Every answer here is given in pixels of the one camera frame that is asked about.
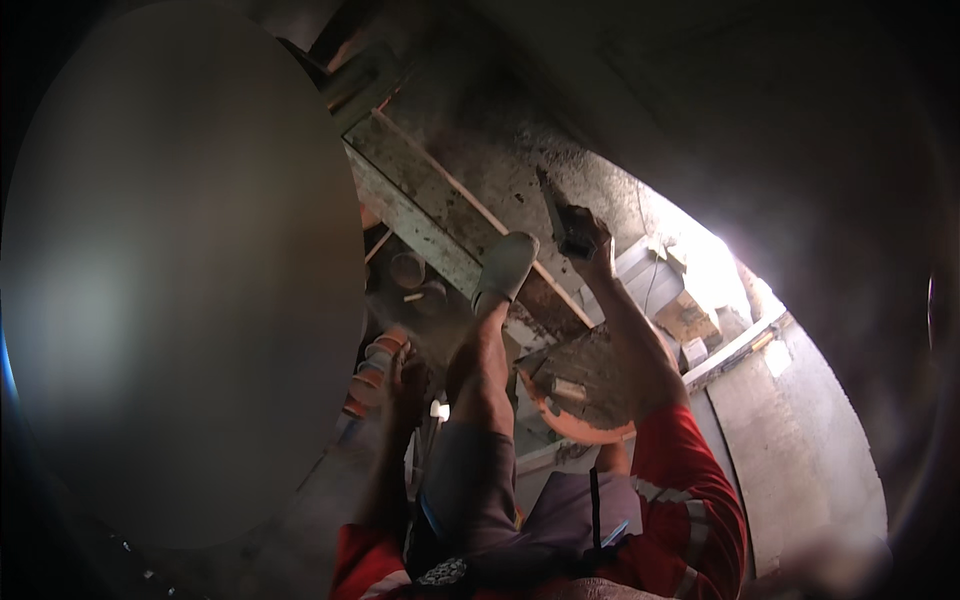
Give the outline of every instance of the person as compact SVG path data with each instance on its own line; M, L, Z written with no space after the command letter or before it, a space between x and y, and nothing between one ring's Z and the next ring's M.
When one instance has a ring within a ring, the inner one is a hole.
M539 244L510 233L485 257L476 318L447 373L449 421L425 467L412 526L403 456L427 375L409 345L395 357L385 443L356 519L340 530L333 600L737 596L746 526L733 488L690 413L673 354L616 277L606 225L582 207L572 214L597 248L591 260L571 262L600 303L629 382L633 461L623 443L602 446L596 501L588 476L551 476L515 527L514 410L501 328ZM637 505L642 533L617 537ZM602 531L593 531L596 521ZM597 533L615 540L598 548Z

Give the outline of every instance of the clay pot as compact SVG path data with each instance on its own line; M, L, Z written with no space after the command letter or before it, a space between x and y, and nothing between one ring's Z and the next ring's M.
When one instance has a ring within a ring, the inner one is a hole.
M348 388L349 396L366 407L379 406L383 403L384 392L374 388L370 383L353 379Z
M426 279L426 261L416 252L401 252L390 261L390 277L396 285L412 290Z
M376 339L364 348L363 355L365 358L370 358L377 353L393 356L396 354L396 351L400 349L400 346L401 344L398 344L394 340L384 340L381 342L379 339Z
M400 325L394 325L380 334L380 337L377 340L393 340L403 346L406 344L407 340L410 339L410 336L407 335L406 330Z
M355 419L363 420L367 417L367 409L363 407L363 404L350 396L347 396L347 401L344 402L344 408L342 410L345 415L349 415Z
M388 352L374 352L367 357L367 360L360 363L360 366L357 367L357 371L360 372L364 368L378 369L383 372L390 370L390 362L393 358L393 355Z
M375 390L383 385L384 374L380 369L364 369L353 376L354 381L363 381Z

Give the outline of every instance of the leg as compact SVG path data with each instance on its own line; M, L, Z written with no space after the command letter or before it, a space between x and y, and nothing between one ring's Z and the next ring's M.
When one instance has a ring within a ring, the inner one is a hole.
M447 371L450 420L469 423L508 438L514 436L514 409L507 398L507 354L503 322L509 300L496 293L480 295L477 316Z
M447 370L450 421L437 438L419 494L433 546L410 556L424 566L441 556L475 555L517 537L514 527L514 408L507 398L503 324L537 255L536 238L511 233L487 254L474 296L476 318Z

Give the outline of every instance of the reflective stripe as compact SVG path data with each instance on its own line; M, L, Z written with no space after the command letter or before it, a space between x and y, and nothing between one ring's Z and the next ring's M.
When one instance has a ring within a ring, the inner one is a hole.
M686 545L686 554L684 555L687 564L696 564L700 560L700 553L704 551L709 533L709 525L690 523L690 541Z
M667 490L663 493L663 497L660 498L660 502L685 502L692 497L693 496L690 495L690 492L687 492L686 490Z
M684 502L693 497L687 491L658 488L646 479L640 479L636 475L633 475L631 480L636 493L646 498L647 502Z
M684 573L684 578L680 580L680 584L677 586L677 593L673 594L674 598L683 598L693 589L693 584L697 582L697 575L700 573L697 572L692 566L686 568L686 573Z
M403 586L410 585L410 576L407 575L407 572L403 569L399 571L394 571L393 573L387 575L380 581L376 582L360 596L360 600L367 600L368 598L375 598L376 596L381 596L388 591L402 588Z
M687 500L686 513L690 517L690 539L686 543L684 561L694 566L700 560L700 554L707 544L710 526L707 521L707 506L703 500Z
M686 513L690 515L691 521L697 521L698 523L707 522L707 506L704 504L703 500L687 500Z
M663 488L658 488L646 479L634 478L634 490L636 490L636 493L646 498L647 502L653 502L661 493L663 493Z

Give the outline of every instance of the gray shorts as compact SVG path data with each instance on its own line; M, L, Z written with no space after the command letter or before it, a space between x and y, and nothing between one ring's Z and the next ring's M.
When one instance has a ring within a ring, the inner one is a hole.
M630 477L600 473L600 537L638 520ZM451 557L529 575L534 564L575 561L593 546L588 474L551 473L536 505L515 526L516 454L512 439L474 425L441 430L418 497L407 570L420 573Z

